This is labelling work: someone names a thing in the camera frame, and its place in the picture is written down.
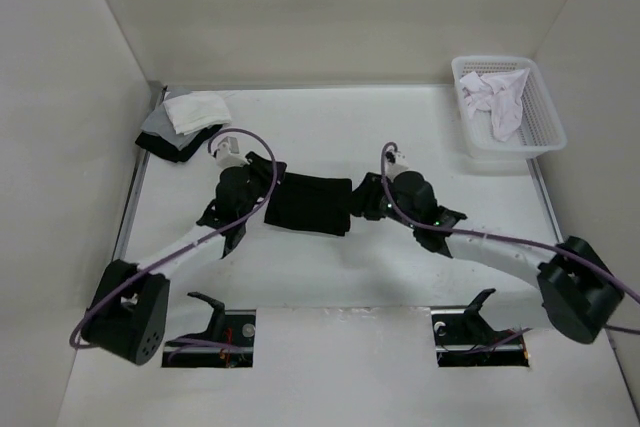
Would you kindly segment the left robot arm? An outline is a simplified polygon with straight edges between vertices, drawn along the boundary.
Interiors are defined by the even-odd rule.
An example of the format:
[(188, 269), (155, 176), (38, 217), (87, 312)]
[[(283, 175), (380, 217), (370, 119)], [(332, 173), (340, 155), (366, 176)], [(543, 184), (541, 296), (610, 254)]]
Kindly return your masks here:
[(73, 337), (135, 365), (151, 360), (165, 333), (170, 279), (231, 254), (286, 170), (285, 162), (254, 152), (224, 168), (214, 199), (187, 234), (144, 260), (108, 264)]

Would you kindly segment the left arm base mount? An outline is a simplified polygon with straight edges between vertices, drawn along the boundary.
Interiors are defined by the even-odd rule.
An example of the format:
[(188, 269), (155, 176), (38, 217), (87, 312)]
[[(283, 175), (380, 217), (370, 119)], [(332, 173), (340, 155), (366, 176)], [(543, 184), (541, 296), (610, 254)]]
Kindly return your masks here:
[(211, 310), (207, 326), (200, 332), (182, 334), (165, 343), (163, 368), (252, 368), (256, 340), (257, 311), (227, 310), (223, 302), (200, 292), (188, 293)]

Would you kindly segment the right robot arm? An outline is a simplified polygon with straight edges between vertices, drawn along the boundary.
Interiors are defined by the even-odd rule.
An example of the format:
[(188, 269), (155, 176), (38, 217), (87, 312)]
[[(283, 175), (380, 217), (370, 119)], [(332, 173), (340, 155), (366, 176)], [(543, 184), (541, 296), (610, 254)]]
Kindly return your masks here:
[(388, 218), (410, 228), (431, 253), (479, 263), (537, 288), (551, 326), (580, 344), (596, 340), (625, 296), (585, 240), (570, 236), (547, 245), (476, 227), (466, 214), (439, 204), (431, 184), (415, 171), (394, 179), (366, 174), (349, 208), (356, 217)]

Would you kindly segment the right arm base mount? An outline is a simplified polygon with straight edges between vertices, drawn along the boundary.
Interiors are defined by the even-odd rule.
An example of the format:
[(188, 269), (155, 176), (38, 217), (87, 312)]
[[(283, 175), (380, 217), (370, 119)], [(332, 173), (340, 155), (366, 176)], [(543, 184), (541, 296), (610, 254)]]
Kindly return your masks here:
[(439, 367), (529, 367), (524, 342), (529, 329), (495, 330), (481, 315), (484, 303), (495, 292), (485, 289), (464, 307), (431, 312)]

